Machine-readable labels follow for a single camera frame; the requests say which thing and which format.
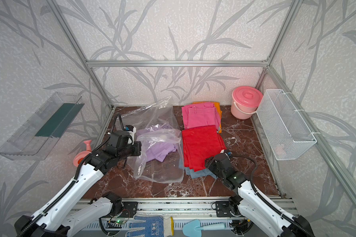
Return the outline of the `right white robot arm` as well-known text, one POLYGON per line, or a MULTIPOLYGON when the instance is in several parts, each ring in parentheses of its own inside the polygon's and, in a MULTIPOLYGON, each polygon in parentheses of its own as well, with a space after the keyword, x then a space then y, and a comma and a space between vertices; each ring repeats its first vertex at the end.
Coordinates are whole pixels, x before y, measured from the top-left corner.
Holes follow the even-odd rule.
POLYGON ((230 151, 221 153, 205 160, 209 169, 222 184, 235 192, 229 204, 232 213, 241 215, 252 221, 269 237, 313 237, 310 223, 303 216, 295 217, 278 206, 254 184, 254 172, 257 162, 243 155, 232 155, 230 151), (231 158, 244 158, 254 164, 249 177, 234 168, 231 158))

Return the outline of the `blue towel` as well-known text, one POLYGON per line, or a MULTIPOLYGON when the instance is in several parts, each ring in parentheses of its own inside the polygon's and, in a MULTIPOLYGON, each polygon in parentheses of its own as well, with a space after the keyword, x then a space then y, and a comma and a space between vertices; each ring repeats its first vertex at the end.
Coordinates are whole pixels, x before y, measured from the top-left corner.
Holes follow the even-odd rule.
POLYGON ((194 171, 193 169, 190 169, 188 167, 184 167, 184 160, 180 160, 179 168, 184 170, 186 175, 189 175, 192 179, 200 178, 200 177, 204 177, 204 176, 210 176, 210 177, 212 177, 214 179, 217 178, 216 175, 214 173, 212 173, 207 168, 205 168, 203 170, 200 170, 200 171, 194 171))

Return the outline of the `pink garment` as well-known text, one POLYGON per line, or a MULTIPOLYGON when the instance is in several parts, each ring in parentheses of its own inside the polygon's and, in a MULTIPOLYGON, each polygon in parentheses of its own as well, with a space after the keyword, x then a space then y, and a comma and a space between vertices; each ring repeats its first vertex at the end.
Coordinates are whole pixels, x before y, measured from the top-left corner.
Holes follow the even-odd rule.
POLYGON ((215 125, 219 128, 218 113, 213 103, 191 104, 182 107, 185 129, 215 125))

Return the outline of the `red garment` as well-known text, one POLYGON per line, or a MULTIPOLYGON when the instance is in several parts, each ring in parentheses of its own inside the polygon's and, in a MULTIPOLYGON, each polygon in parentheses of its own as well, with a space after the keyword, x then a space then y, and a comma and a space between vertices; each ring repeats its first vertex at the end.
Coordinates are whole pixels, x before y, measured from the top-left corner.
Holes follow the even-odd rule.
POLYGON ((194 172, 205 169, 205 160, 226 149, 214 125, 200 126, 182 131, 184 167, 194 172))

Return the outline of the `clear plastic vacuum bag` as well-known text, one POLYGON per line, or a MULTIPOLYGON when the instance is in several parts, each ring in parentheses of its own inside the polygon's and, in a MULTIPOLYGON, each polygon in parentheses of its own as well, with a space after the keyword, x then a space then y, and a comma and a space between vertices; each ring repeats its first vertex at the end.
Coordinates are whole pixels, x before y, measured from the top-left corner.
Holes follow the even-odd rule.
POLYGON ((122 121, 115 123, 115 129, 132 125, 136 128, 135 141, 141 142, 140 155, 127 159, 133 178, 163 184, 181 182, 183 140, 172 98, 166 97, 129 112, 120 110, 119 114, 122 121))

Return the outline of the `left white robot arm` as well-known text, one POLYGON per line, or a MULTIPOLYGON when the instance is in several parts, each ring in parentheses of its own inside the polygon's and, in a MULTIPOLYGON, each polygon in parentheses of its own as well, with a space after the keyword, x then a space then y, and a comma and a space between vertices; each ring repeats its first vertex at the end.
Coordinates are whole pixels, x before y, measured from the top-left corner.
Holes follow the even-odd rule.
POLYGON ((120 130, 111 129, 109 137, 81 160, 64 188, 33 215, 23 215, 16 221, 17 236, 71 237, 96 219, 122 214, 122 199, 111 192, 74 215, 69 212, 119 161, 140 155, 141 143, 134 138, 136 131, 136 127, 123 124, 120 130))

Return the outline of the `orange trousers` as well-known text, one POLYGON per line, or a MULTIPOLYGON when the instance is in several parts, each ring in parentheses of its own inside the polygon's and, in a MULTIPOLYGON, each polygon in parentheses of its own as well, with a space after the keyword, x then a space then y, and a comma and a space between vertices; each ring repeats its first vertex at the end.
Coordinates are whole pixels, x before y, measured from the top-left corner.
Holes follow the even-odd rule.
POLYGON ((218 124, 219 124, 219 128, 218 128, 218 133, 222 132, 222 125, 221 125, 221 118, 222 118, 222 111, 220 108, 220 103, 219 102, 213 102, 213 101, 199 101, 199 102, 193 102, 192 104, 202 104, 202 103, 213 103, 217 113, 218 113, 218 124))

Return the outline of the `lilac garment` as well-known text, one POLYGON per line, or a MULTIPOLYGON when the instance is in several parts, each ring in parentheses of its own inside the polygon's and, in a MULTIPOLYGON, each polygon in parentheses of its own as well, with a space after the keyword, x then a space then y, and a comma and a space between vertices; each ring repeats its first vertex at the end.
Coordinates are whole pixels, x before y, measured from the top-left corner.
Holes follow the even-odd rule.
MULTIPOLYGON (((172 127, 166 124, 157 124, 153 125, 146 129, 141 129, 136 132, 137 138, 142 136, 145 133, 154 132, 161 129, 171 129, 172 127)), ((177 145, 169 142, 152 142, 151 145, 148 145, 148 148, 144 148, 146 153, 146 162, 150 162, 152 160, 157 160, 159 162, 163 162, 168 154, 177 151, 177 145)))

